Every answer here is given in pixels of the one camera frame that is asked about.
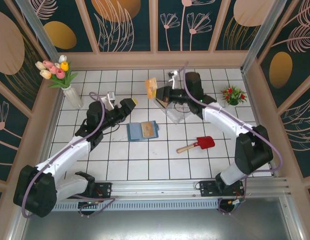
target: flower bouquet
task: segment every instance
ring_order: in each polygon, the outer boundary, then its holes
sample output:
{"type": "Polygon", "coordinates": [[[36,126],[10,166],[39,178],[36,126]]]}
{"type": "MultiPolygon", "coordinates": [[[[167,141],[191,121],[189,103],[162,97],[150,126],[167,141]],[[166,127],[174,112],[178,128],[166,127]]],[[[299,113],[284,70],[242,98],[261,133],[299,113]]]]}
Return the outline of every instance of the flower bouquet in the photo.
{"type": "Polygon", "coordinates": [[[61,88],[65,97],[75,109],[81,109],[83,102],[76,90],[72,87],[71,82],[78,73],[71,74],[71,63],[67,62],[67,57],[61,55],[58,63],[50,61],[36,62],[35,66],[40,70],[39,74],[44,79],[54,82],[49,88],[61,88]]]}
{"type": "Polygon", "coordinates": [[[236,106],[239,103],[247,102],[245,92],[235,86],[228,86],[223,91],[223,100],[229,105],[236,106]]]}

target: yellow tulip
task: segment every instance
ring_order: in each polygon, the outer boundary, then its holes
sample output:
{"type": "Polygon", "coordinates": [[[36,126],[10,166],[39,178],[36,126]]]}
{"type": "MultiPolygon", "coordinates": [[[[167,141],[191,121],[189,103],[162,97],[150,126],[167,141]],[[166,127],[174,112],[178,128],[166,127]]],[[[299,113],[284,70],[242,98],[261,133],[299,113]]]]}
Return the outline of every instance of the yellow tulip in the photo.
{"type": "Polygon", "coordinates": [[[41,70],[39,74],[45,79],[50,79],[52,77],[50,71],[47,70],[41,70]]]}
{"type": "Polygon", "coordinates": [[[63,61],[60,64],[60,69],[62,69],[64,72],[66,72],[69,69],[69,64],[67,63],[67,61],[63,61]]]}

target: red shovel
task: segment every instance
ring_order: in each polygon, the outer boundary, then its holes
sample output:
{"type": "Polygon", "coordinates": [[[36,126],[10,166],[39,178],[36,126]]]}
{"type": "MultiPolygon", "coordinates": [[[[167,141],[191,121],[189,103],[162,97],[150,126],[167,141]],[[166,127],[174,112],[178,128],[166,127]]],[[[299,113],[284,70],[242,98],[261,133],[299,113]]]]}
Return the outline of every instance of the red shovel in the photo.
{"type": "Polygon", "coordinates": [[[188,149],[192,149],[194,147],[200,146],[201,149],[208,149],[211,147],[215,146],[215,142],[213,140],[213,138],[211,136],[201,136],[201,137],[197,137],[197,142],[188,145],[188,146],[184,146],[181,147],[179,149],[176,150],[176,152],[178,154],[188,150],[188,149]]]}

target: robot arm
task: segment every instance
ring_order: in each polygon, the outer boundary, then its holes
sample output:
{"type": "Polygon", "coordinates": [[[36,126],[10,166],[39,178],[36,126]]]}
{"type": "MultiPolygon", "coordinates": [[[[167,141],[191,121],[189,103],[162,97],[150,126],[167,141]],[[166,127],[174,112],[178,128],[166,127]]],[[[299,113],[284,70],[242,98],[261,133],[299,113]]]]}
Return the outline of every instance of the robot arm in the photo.
{"type": "Polygon", "coordinates": [[[239,124],[221,111],[210,108],[209,106],[214,106],[216,109],[222,109],[214,98],[204,94],[201,78],[197,72],[187,72],[185,81],[190,94],[198,101],[207,104],[208,107],[191,100],[184,89],[173,89],[171,86],[157,89],[156,98],[165,103],[187,103],[193,114],[206,122],[214,124],[236,141],[235,162],[215,177],[216,185],[220,193],[223,194],[225,189],[228,189],[240,179],[253,173],[273,159],[271,148],[244,129],[243,125],[253,129],[268,140],[267,130],[261,125],[253,127],[238,119],[239,124]]]}
{"type": "Polygon", "coordinates": [[[105,115],[101,127],[92,136],[73,145],[80,139],[92,133],[99,125],[102,118],[102,106],[99,101],[89,105],[86,116],[79,130],[75,133],[72,140],[58,153],[37,166],[25,166],[19,174],[13,202],[22,206],[23,198],[30,181],[34,176],[46,166],[57,154],[63,152],[33,184],[31,191],[26,199],[26,210],[45,217],[51,212],[56,202],[69,198],[75,194],[85,194],[91,196],[95,191],[95,178],[84,172],[76,172],[74,176],[60,180],[64,173],[77,160],[91,152],[103,139],[103,131],[109,127],[123,122],[132,112],[137,102],[131,98],[120,101],[121,107],[113,106],[113,94],[108,93],[106,99],[102,98],[106,107],[105,115]]]}

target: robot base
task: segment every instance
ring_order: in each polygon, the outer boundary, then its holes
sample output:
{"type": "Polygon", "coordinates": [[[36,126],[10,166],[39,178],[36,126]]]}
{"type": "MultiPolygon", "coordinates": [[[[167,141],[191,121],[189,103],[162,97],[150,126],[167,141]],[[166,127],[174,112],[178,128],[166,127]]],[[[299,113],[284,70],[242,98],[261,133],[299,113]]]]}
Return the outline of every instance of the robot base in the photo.
{"type": "Polygon", "coordinates": [[[202,197],[235,197],[236,193],[244,194],[242,181],[237,181],[223,190],[220,189],[216,180],[200,181],[199,190],[202,197]]]}

